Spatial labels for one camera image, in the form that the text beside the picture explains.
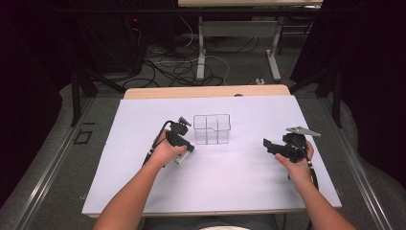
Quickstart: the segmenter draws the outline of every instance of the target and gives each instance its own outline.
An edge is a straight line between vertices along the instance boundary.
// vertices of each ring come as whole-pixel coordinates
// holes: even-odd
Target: person's left hand
[[[167,165],[174,157],[186,151],[186,146],[173,147],[167,140],[167,130],[165,129],[158,139],[158,146],[152,153],[148,162],[158,164],[160,167]]]

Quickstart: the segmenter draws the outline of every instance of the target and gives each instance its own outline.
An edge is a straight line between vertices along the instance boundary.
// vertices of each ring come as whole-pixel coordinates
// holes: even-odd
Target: wooden desk top
[[[244,96],[272,96],[290,95],[290,92],[283,84],[133,88],[125,92],[124,99],[212,98],[233,97],[235,94]]]
[[[310,6],[323,0],[179,0],[179,7],[257,7],[257,6]]]

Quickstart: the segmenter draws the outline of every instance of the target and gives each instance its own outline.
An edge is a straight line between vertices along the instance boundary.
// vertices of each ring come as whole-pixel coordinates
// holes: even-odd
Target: clothing
[[[202,230],[220,226],[235,226],[252,230],[278,229],[275,216],[264,214],[193,218],[146,218],[144,230]]]

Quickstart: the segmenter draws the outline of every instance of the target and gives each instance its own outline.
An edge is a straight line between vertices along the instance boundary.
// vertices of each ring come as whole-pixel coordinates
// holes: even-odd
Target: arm
[[[164,131],[159,140],[165,139]],[[167,140],[155,149],[146,164],[105,206],[94,229],[135,229],[146,206],[147,197],[158,172],[186,147],[173,147]]]
[[[309,142],[307,149],[307,155],[311,159],[314,148]],[[305,159],[292,163],[278,153],[275,158],[287,168],[290,179],[304,201],[314,229],[355,229],[314,187]]]

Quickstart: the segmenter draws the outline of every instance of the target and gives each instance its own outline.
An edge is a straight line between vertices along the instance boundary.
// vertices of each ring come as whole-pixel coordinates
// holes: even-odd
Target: desk organizer
[[[193,128],[197,145],[228,144],[231,129],[230,115],[195,115]]]

